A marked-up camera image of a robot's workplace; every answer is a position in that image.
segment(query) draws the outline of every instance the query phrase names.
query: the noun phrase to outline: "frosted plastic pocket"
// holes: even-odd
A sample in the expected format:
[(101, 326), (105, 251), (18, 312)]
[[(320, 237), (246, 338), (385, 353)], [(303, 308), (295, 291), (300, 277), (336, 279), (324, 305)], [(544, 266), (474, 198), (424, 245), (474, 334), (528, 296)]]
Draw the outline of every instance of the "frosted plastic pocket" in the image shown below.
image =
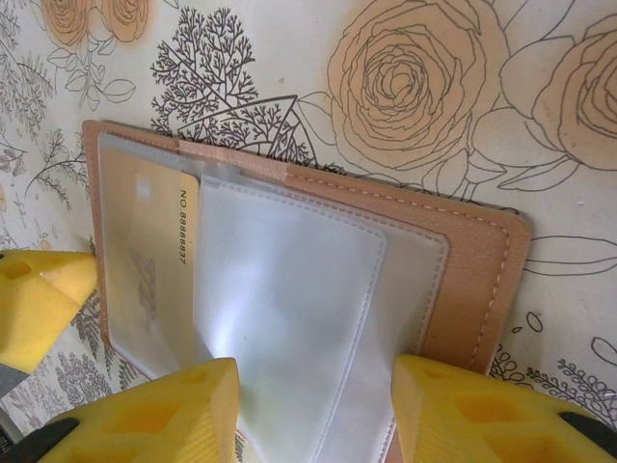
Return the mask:
[(237, 360), (264, 463), (383, 461), (391, 363), (419, 346), (447, 244), (226, 172), (201, 178), (198, 357)]

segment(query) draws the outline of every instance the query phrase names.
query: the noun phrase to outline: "card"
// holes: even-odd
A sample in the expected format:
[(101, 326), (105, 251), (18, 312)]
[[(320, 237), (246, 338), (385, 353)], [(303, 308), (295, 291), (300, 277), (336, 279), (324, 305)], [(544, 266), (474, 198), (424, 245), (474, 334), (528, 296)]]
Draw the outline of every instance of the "card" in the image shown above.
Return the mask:
[(99, 168), (109, 336), (144, 373), (194, 362), (193, 274), (199, 181), (101, 139)]

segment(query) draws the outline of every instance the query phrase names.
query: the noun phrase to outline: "leather cover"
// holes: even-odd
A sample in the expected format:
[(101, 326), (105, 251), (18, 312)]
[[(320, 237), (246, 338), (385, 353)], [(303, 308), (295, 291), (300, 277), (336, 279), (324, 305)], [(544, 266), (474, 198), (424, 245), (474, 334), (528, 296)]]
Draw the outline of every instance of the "leather cover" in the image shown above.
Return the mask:
[[(420, 355), (478, 372), (488, 370), (530, 243), (529, 227), (520, 216), (114, 123), (85, 121), (83, 132), (96, 243), (102, 242), (97, 152), (101, 132), (180, 156), (234, 165), (252, 177), (445, 236), (450, 251)], [(101, 336), (109, 343), (103, 260), (102, 246), (97, 246)], [(397, 442), (393, 442), (388, 462), (396, 461), (401, 461), (400, 449)]]

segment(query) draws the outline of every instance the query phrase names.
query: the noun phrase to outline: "rose drawing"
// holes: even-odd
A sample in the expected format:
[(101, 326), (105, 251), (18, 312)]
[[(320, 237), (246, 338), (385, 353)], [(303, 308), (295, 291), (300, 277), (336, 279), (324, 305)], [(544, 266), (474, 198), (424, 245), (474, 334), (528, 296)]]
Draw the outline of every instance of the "rose drawing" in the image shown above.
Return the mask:
[(368, 172), (468, 152), (508, 59), (483, 0), (380, 0), (345, 30), (328, 67), (339, 152)]
[[(478, 123), (473, 142), (484, 156), (533, 169), (533, 191), (559, 184), (581, 165), (617, 170), (617, 15), (577, 42), (564, 36), (528, 45), (505, 64), (501, 80), (511, 107)], [(496, 131), (506, 135), (491, 137)], [(520, 159), (504, 158), (513, 147)]]
[(50, 38), (68, 51), (74, 51), (88, 30), (92, 0), (42, 0), (43, 18)]
[(149, 0), (97, 0), (103, 21), (119, 41), (142, 36), (148, 22)]

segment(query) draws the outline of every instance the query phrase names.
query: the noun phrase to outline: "floral wallpaper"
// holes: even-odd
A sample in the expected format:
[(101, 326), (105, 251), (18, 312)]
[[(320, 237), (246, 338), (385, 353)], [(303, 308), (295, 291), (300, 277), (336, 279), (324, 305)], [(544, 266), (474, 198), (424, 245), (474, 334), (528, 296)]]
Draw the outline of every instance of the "floral wallpaper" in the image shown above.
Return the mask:
[[(614, 2), (0, 0), (0, 248), (95, 252), (84, 119), (525, 216), (491, 375), (617, 426)], [(24, 430), (144, 381), (97, 323), (0, 400)]]

